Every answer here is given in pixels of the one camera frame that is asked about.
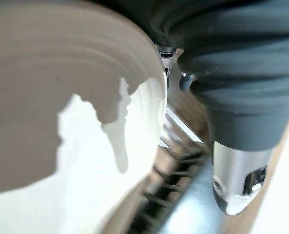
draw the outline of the white ceramic bowl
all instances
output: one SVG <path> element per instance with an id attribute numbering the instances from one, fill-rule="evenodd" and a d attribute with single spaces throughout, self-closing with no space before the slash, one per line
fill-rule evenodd
<path id="1" fill-rule="evenodd" d="M 165 106 L 132 22 L 93 4 L 0 6 L 0 234 L 99 233 L 150 171 Z"/>

